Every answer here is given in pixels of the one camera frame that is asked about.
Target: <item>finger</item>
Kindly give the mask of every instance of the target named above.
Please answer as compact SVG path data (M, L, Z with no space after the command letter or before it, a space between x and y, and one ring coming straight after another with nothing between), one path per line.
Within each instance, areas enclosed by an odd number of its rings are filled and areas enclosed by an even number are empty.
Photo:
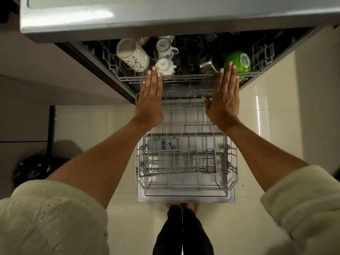
M156 96L161 97L163 93L163 77L161 73L157 73L157 91Z
M210 106L211 106L211 100L210 100L210 98L202 97L202 99L203 99L204 102L205 102L205 108L206 108L206 109L209 109Z
M144 96L144 91L145 91L145 81L143 81L142 87L140 88L138 100L140 100Z
M215 93L219 93L221 91L222 80L224 75L224 68L221 68L217 74L216 84L215 84Z
M234 89L234 95L238 98L238 94L240 92L240 76L236 75L236 85L235 85L235 89Z
M156 90L157 90L157 70L156 70L155 66L152 66L151 84L150 84L149 95L156 95Z
M147 78L145 81L145 86L144 86L144 97L147 96L150 92L150 84L151 84L151 71L148 71L147 73Z
M232 73L230 74L230 80L228 84L228 92L234 94L234 89L236 85L236 65L232 66Z
M224 76L223 76L222 87L221 87L221 92L223 92L223 93L226 93L228 91L230 74L232 73L232 65L233 65L232 61L228 62L226 71L225 71Z

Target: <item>forearm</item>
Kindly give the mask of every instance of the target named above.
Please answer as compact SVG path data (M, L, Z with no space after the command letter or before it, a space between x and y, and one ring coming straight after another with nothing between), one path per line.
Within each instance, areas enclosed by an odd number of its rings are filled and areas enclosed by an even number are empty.
M222 129L235 143L264 191L308 164L266 141L241 123Z
M74 186L106 208L131 153L146 131L132 120L105 141L67 162L47 179Z

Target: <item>sleeve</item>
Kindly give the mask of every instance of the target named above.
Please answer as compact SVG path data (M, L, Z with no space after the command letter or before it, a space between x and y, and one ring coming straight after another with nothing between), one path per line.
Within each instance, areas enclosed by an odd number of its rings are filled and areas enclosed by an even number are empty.
M340 254L340 183L319 166L284 177L262 197L302 254Z
M32 180L0 201L1 254L109 254L107 213L70 185Z

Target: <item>dishwasher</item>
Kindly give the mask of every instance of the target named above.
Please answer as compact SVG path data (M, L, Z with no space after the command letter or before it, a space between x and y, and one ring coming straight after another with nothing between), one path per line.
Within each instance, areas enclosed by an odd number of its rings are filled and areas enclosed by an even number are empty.
M136 147L136 182L139 201L235 202L238 181L237 148L205 114L202 96L212 97L216 74L203 74L199 63L212 51L243 51L251 60L240 75L240 89L263 74L282 53L313 28L271 29L218 34L176 35L179 50L172 61L175 73L164 76L164 120L147 132ZM148 70L158 60L157 37L143 49L150 64L135 72L116 53L119 39L78 42L135 94Z

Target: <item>foot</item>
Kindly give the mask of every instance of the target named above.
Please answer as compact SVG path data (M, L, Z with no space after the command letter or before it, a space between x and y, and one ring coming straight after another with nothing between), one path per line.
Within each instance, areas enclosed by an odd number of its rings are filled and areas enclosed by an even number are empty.
M198 203L193 202L185 203L184 207L191 209L196 214L198 210Z
M168 209L169 209L172 205L176 205L176 206L179 206L179 207L180 207L180 204L179 204L179 203L174 203L174 202L167 202L166 205L167 205L167 208L168 208Z

